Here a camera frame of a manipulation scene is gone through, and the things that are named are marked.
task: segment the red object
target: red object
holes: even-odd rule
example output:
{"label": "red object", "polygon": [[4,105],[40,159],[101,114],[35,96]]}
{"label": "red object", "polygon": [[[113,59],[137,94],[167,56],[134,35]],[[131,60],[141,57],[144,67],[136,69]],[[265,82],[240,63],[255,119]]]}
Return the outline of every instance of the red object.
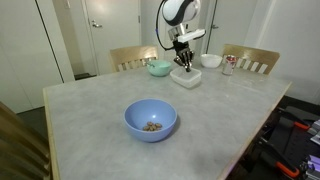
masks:
{"label": "red object", "polygon": [[234,57],[234,56],[228,56],[226,59],[227,59],[228,61],[237,61],[237,58]]}
{"label": "red object", "polygon": [[295,126],[298,126],[298,127],[301,128],[301,129],[304,129],[304,130],[308,130],[308,129],[310,128],[310,126],[301,124],[301,123],[299,123],[299,122],[294,122],[294,125],[295,125]]}
{"label": "red object", "polygon": [[284,166],[281,162],[276,162],[276,166],[281,169],[284,173],[286,173],[288,176],[295,178],[300,174],[299,169],[296,168],[295,172],[292,172],[290,169],[288,169],[286,166]]}

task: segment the chair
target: chair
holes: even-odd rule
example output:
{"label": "chair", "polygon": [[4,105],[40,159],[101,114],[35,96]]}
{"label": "chair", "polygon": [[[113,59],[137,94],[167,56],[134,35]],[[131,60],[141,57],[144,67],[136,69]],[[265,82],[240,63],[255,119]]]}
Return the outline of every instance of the chair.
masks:
{"label": "chair", "polygon": [[0,102],[0,175],[50,179],[48,141]]}
{"label": "chair", "polygon": [[237,67],[247,69],[262,74],[269,74],[273,66],[280,57],[278,52],[266,51],[250,47],[225,44],[223,56],[233,55],[240,58],[237,62]]}
{"label": "chair", "polygon": [[131,46],[110,50],[114,68],[120,71],[146,66],[146,60],[158,59],[157,46]]}

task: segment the can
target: can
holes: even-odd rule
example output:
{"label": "can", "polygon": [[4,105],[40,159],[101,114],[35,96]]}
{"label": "can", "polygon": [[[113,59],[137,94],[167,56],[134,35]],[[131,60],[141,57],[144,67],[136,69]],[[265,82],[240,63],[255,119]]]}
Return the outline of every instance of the can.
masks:
{"label": "can", "polygon": [[222,74],[232,75],[233,69],[236,66],[238,58],[232,55],[226,57],[226,63],[224,64]]}

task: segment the blue bowl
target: blue bowl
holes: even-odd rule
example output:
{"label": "blue bowl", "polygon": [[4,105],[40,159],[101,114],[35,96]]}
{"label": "blue bowl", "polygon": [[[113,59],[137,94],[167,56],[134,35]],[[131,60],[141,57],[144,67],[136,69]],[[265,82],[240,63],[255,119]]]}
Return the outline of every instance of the blue bowl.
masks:
{"label": "blue bowl", "polygon": [[151,60],[148,62],[147,68],[153,76],[166,76],[170,72],[171,63],[165,60]]}
{"label": "blue bowl", "polygon": [[[131,104],[124,113],[128,130],[135,138],[145,142],[160,141],[172,131],[177,112],[167,102],[157,99],[143,99]],[[147,122],[160,123],[159,131],[143,131]]]}

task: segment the door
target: door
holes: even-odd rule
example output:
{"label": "door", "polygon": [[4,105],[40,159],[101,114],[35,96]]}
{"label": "door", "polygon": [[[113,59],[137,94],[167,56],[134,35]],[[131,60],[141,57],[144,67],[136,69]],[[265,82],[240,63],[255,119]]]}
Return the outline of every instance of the door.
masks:
{"label": "door", "polygon": [[112,72],[110,49],[140,45],[139,0],[86,0],[99,74]]}
{"label": "door", "polygon": [[221,55],[224,44],[244,45],[257,0],[217,0],[207,53]]}

